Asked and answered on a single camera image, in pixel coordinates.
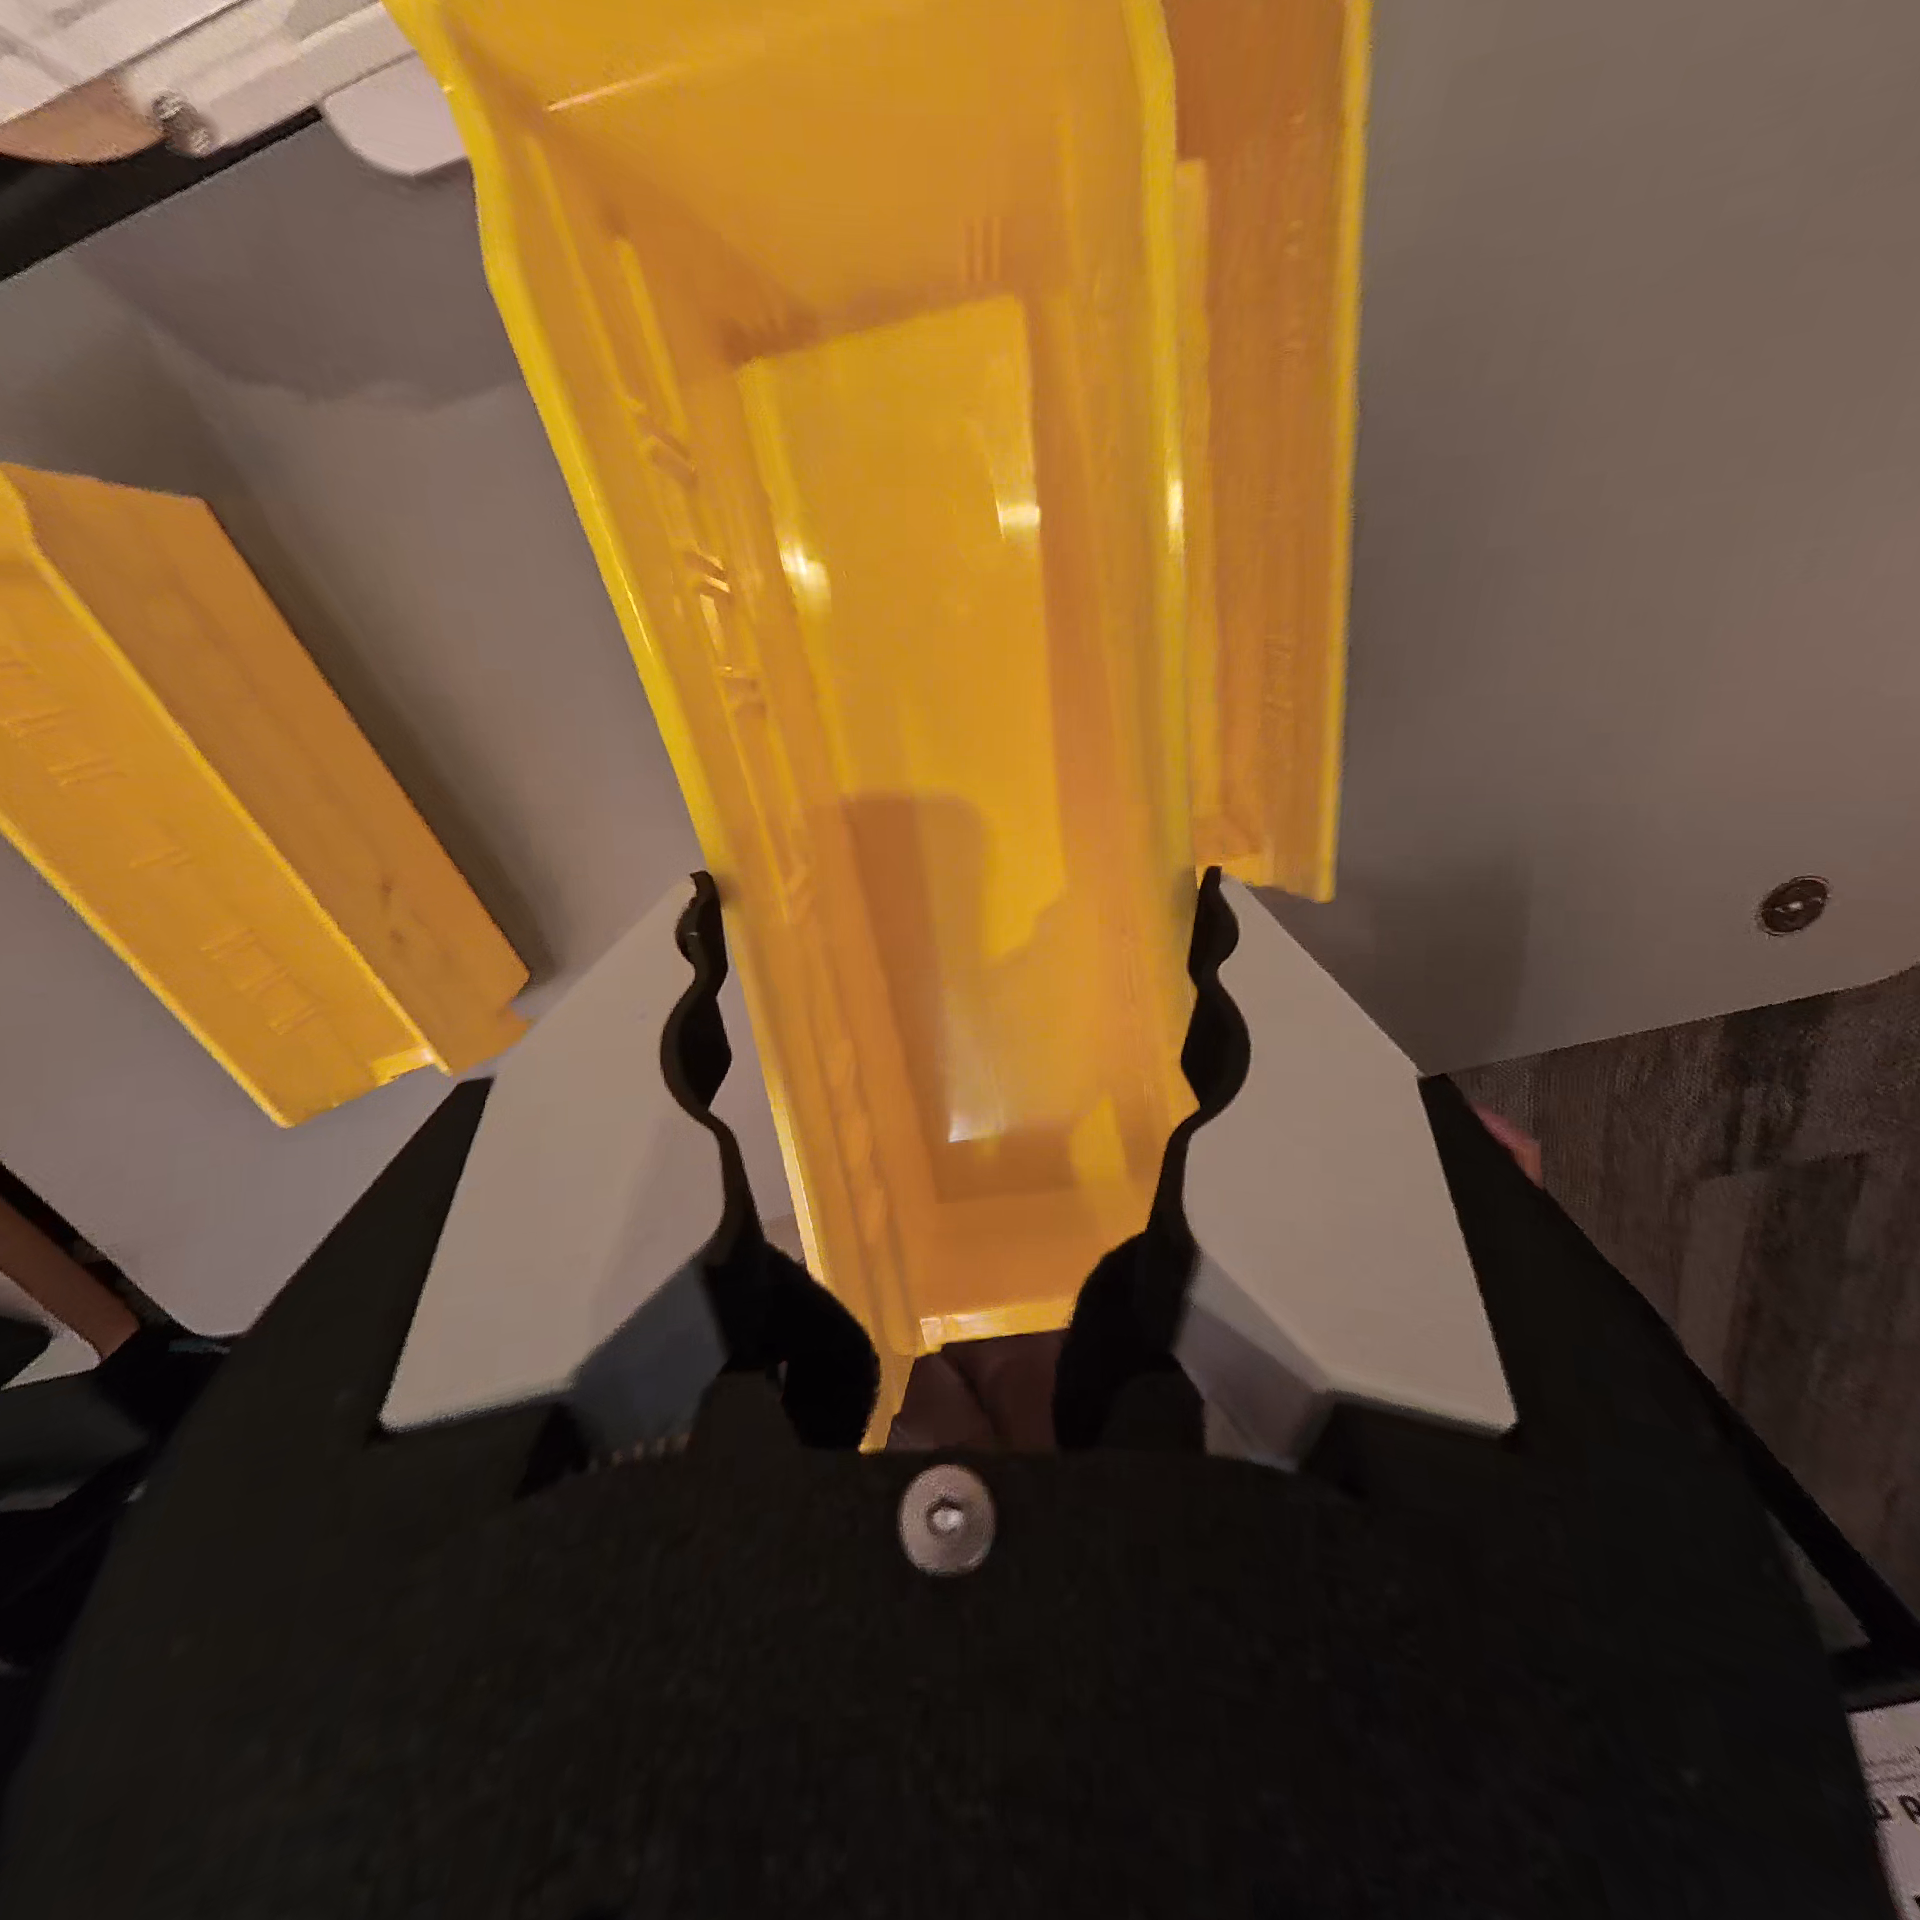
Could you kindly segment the person's brown trousers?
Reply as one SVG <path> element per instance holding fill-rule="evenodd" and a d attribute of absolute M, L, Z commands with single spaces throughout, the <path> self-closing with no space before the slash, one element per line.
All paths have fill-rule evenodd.
<path fill-rule="evenodd" d="M 915 1359 L 885 1449 L 1055 1450 L 1052 1400 L 1063 1342 L 1063 1330 L 983 1336 Z"/>

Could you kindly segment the yellow plastic storage bin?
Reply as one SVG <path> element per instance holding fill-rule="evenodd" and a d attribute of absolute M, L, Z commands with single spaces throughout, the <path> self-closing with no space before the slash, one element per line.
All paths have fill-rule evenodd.
<path fill-rule="evenodd" d="M 1160 4 L 394 4 L 878 1354 L 1068 1322 L 1193 1097 Z"/>
<path fill-rule="evenodd" d="M 1197 864 L 1325 903 L 1352 595 L 1366 2 L 1164 4 Z"/>
<path fill-rule="evenodd" d="M 2 818 L 281 1126 L 525 1029 L 525 965 L 198 498 L 2 467 Z"/>

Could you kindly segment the printed instruction sheet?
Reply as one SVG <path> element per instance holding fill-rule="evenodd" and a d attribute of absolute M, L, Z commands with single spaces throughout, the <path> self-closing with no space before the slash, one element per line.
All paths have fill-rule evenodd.
<path fill-rule="evenodd" d="M 4 2 L 2 122 L 159 45 L 168 8 L 159 2 Z"/>

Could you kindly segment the grey desk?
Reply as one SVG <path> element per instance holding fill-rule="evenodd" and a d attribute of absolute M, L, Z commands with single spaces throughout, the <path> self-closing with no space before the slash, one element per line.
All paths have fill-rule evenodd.
<path fill-rule="evenodd" d="M 1273 908 L 1699 1349 L 1915 1301 L 1915 33 L 1375 8 L 1336 897 Z M 465 173 L 314 127 L 6 279 L 4 461 L 215 507 L 532 1016 L 696 864 Z"/>

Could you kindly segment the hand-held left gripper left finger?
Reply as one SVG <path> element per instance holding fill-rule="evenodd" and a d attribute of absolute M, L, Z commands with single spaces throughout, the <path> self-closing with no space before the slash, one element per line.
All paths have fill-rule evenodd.
<path fill-rule="evenodd" d="M 670 886 L 499 1060 L 427 1267 L 390 1430 L 558 1405 L 592 1450 L 685 1436 L 722 1364 L 694 1258 L 721 1226 L 714 1135 L 661 1039 L 694 972 Z"/>

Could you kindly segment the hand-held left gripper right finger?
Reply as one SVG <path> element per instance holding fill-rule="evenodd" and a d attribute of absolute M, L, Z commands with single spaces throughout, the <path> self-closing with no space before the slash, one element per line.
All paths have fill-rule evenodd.
<path fill-rule="evenodd" d="M 1170 1143 L 1170 1354 L 1209 1450 L 1298 1469 L 1347 1411 L 1508 1436 L 1517 1406 L 1405 1049 L 1238 878 L 1195 898 Z"/>

